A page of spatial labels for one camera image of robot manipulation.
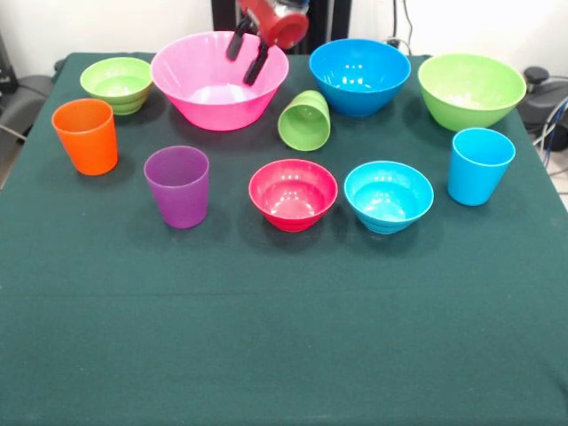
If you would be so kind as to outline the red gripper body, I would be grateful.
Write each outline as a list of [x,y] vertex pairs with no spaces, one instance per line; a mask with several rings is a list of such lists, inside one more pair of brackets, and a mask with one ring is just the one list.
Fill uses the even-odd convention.
[[249,28],[269,47],[291,49],[307,33],[308,1],[241,0],[238,5]]

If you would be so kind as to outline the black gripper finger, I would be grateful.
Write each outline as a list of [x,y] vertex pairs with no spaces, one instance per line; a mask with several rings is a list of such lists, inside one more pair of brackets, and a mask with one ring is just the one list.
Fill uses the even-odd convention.
[[249,18],[242,18],[233,32],[233,37],[226,49],[226,57],[230,61],[235,61],[241,50],[244,35],[249,30]]
[[262,71],[265,62],[267,61],[269,49],[270,47],[268,46],[268,44],[264,40],[261,40],[258,45],[257,56],[250,63],[248,70],[243,77],[243,83],[247,86],[252,86],[256,82],[256,79]]

